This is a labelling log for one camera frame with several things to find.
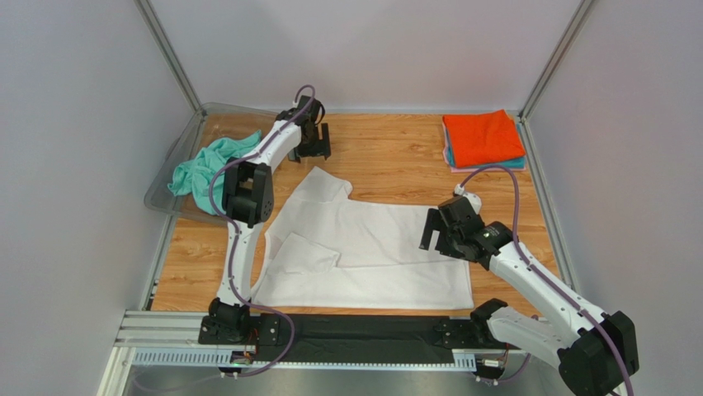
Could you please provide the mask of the white t shirt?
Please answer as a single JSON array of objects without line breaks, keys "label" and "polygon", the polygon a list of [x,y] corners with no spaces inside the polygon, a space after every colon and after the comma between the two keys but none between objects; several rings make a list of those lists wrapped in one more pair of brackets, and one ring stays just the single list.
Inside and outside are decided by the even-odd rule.
[{"label": "white t shirt", "polygon": [[256,304],[341,309],[471,309],[469,264],[420,248],[428,208],[350,199],[316,167],[265,233]]}]

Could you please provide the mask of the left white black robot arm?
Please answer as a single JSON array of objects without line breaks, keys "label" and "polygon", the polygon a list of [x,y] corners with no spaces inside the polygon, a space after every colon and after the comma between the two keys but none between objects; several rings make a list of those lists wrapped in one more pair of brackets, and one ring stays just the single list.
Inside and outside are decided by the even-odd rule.
[{"label": "left white black robot arm", "polygon": [[271,131],[250,152],[231,157],[215,175],[223,180],[215,212],[228,227],[228,253],[216,298],[201,323],[199,343],[244,344],[252,340],[252,266],[263,225],[274,209],[273,173],[285,160],[329,158],[323,104],[303,95],[276,116]]}]

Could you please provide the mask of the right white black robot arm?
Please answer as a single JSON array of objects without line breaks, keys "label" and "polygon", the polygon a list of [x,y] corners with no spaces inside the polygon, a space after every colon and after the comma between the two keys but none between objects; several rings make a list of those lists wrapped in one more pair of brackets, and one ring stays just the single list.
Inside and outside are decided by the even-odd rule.
[{"label": "right white black robot arm", "polygon": [[491,299],[470,314],[481,340],[507,343],[550,365],[575,395],[608,395],[620,386],[633,393],[631,377],[639,370],[634,322],[571,290],[505,224],[486,224],[467,197],[455,195],[428,210],[420,247],[478,263],[545,318],[534,320]]}]

